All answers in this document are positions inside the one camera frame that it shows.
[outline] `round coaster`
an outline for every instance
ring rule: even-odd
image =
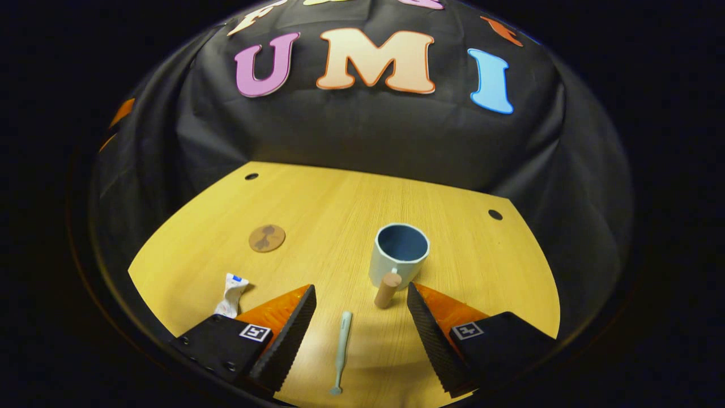
[[[284,229],[276,225],[264,225],[249,236],[249,246],[257,252],[269,252],[282,245],[285,238]]]

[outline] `mug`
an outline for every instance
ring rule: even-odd
[[[402,278],[398,286],[402,290],[421,271],[430,250],[428,237],[412,225],[393,223],[380,228],[370,260],[370,281],[378,287],[383,276],[393,272]]]

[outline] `black fabric backdrop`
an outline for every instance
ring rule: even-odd
[[[74,146],[102,142],[98,129],[128,90],[240,3],[28,0],[7,7],[9,401],[214,406],[104,319],[76,273],[63,202]],[[722,101],[713,91],[721,4],[485,7],[552,47],[594,89],[621,132],[637,192],[626,268],[635,285],[615,293],[625,307],[554,375],[491,405],[721,406],[721,338],[714,330],[720,258],[708,239],[721,224],[714,193]]]
[[[396,0],[313,7],[289,0],[227,37],[254,6],[168,57],[132,93],[131,114],[99,154],[96,231],[123,292],[139,299],[127,269],[163,221],[248,160],[261,160],[510,198],[555,276],[559,338],[581,328],[610,296],[629,252],[631,181],[616,130],[594,95],[543,46],[522,33],[524,46],[516,46],[480,18],[489,13],[457,1],[445,5],[431,12]],[[353,69],[351,88],[318,89],[328,53],[320,34],[346,27],[363,30],[376,45],[399,30],[432,35],[428,71],[436,91],[392,91],[383,80],[367,87]],[[255,72],[265,78],[273,61],[269,41],[294,31],[302,35],[293,44],[286,83],[265,97],[240,95],[234,55],[262,44]],[[508,62],[513,114],[472,103],[478,71],[469,48]]]

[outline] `wooden table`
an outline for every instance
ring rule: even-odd
[[[247,180],[249,174],[259,174]],[[503,215],[498,221],[489,210]],[[328,168],[251,162],[164,223],[129,273],[156,317],[180,335],[211,315],[227,272],[248,279],[242,311],[312,283],[318,306],[275,397],[301,407],[440,407],[443,392],[405,305],[373,305],[368,266],[377,230],[422,229],[431,253],[416,282],[493,315],[513,311],[555,337],[559,298],[533,234],[511,202],[464,189]],[[282,246],[254,252],[252,230],[276,224]],[[339,323],[353,313],[340,396],[334,385]]]

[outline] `wooden peg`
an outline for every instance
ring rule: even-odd
[[[393,298],[395,291],[402,282],[402,278],[398,274],[392,272],[387,273],[380,281],[378,295],[375,297],[375,306],[380,309],[388,307],[388,303]]]

